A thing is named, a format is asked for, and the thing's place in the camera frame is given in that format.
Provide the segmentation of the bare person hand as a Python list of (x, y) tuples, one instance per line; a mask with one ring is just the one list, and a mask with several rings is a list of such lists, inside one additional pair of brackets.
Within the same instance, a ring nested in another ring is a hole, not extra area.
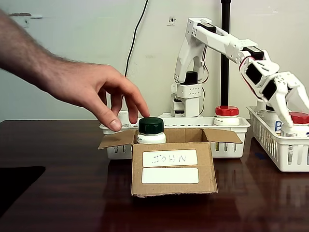
[(137, 86), (110, 65), (58, 61), (47, 84), (54, 97), (87, 109), (112, 131), (122, 127), (118, 119), (122, 101), (131, 123), (137, 122), (139, 114), (150, 115)]

